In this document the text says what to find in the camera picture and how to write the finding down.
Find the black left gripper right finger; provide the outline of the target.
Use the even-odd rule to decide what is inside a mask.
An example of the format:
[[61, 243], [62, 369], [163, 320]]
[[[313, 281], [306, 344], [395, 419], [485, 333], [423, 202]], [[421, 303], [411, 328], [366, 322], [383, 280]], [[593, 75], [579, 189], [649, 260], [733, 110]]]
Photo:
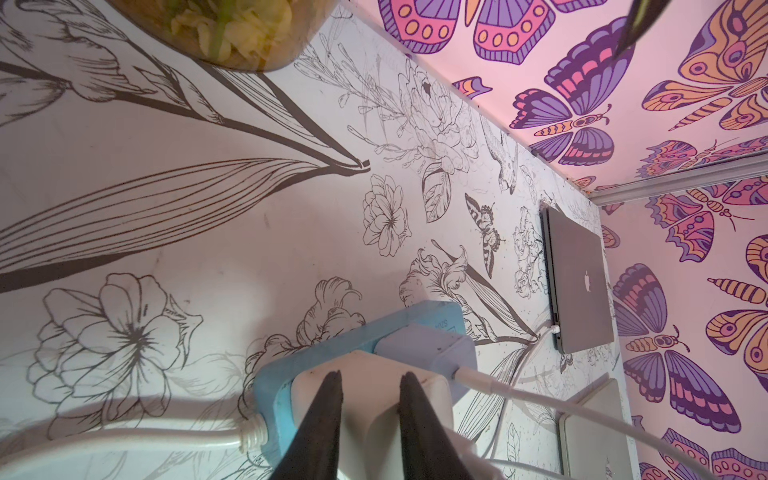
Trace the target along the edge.
[[398, 415], [405, 479], [472, 478], [412, 372], [400, 381]]

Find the white laptop charger brick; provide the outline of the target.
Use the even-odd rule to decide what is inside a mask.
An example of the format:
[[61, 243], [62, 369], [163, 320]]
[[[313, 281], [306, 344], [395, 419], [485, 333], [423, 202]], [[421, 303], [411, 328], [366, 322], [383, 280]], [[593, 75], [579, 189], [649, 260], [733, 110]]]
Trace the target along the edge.
[[343, 404], [338, 474], [349, 479], [405, 479], [398, 415], [400, 381], [418, 378], [460, 460], [472, 478], [484, 477], [475, 449], [453, 429], [453, 403], [442, 375], [360, 350], [299, 374], [292, 383], [291, 405], [297, 430], [325, 376], [342, 375]]

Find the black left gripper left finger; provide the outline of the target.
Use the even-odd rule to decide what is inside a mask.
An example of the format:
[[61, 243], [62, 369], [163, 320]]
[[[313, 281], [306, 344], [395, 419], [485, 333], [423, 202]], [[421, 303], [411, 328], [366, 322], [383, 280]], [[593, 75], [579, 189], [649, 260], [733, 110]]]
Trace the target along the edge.
[[340, 371], [328, 373], [271, 480], [336, 480], [343, 389]]

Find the teal power strip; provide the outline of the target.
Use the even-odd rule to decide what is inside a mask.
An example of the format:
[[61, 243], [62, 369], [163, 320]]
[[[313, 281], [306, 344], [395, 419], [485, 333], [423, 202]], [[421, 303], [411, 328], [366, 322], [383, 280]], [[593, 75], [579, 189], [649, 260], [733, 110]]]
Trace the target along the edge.
[[269, 466], [279, 464], [297, 431], [290, 399], [295, 378], [353, 351], [372, 354], [380, 340], [410, 325], [452, 334], [466, 333], [458, 304], [423, 301], [264, 365], [255, 375], [252, 393], [254, 411], [263, 417], [267, 428], [267, 441], [261, 447], [261, 454]]

